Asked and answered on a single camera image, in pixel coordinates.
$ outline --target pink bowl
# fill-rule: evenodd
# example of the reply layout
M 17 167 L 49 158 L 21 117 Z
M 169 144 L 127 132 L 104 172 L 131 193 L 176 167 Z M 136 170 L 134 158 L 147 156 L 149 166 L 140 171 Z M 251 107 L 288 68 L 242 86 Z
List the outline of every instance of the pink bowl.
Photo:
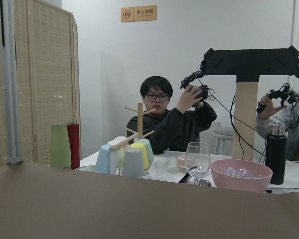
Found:
M 253 175 L 262 175 L 261 178 L 243 178 L 229 176 L 219 172 L 219 168 L 232 167 L 246 168 Z M 270 168 L 252 161 L 241 159 L 221 159 L 211 163 L 211 175 L 217 188 L 226 188 L 240 191 L 263 193 L 269 185 L 273 172 Z

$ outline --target water bottle cap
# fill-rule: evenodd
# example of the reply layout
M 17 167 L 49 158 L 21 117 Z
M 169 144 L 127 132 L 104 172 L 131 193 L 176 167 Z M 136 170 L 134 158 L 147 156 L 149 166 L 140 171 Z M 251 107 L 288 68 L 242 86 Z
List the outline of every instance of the water bottle cap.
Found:
M 283 136 L 285 135 L 285 126 L 280 124 L 272 124 L 271 125 L 271 134 Z

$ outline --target black hair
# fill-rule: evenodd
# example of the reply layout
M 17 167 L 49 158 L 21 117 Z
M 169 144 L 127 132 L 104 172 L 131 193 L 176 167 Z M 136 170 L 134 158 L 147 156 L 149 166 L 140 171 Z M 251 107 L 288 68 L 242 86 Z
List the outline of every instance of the black hair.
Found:
M 140 89 L 142 98 L 144 98 L 145 95 L 149 92 L 150 87 L 153 87 L 155 90 L 161 89 L 166 94 L 168 94 L 169 99 L 173 95 L 173 88 L 170 82 L 162 76 L 151 76 L 144 80 Z

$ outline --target stool leg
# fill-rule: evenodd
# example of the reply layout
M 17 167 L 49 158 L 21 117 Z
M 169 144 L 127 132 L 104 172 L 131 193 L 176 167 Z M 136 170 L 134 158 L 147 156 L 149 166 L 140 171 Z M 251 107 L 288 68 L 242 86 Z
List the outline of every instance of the stool leg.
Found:
M 216 147 L 215 147 L 215 154 L 217 154 L 218 146 L 219 146 L 219 138 L 217 138 L 217 143 L 216 143 Z
M 220 155 L 223 155 L 224 142 L 225 142 L 225 140 L 224 140 L 224 139 L 221 139 L 220 152 L 219 152 Z

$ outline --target wooden sign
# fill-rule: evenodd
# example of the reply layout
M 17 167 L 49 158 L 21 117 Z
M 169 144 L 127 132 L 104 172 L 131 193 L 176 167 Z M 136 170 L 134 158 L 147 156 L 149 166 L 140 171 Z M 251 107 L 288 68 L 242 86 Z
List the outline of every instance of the wooden sign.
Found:
M 121 8 L 121 22 L 152 21 L 157 19 L 157 6 L 134 6 Z

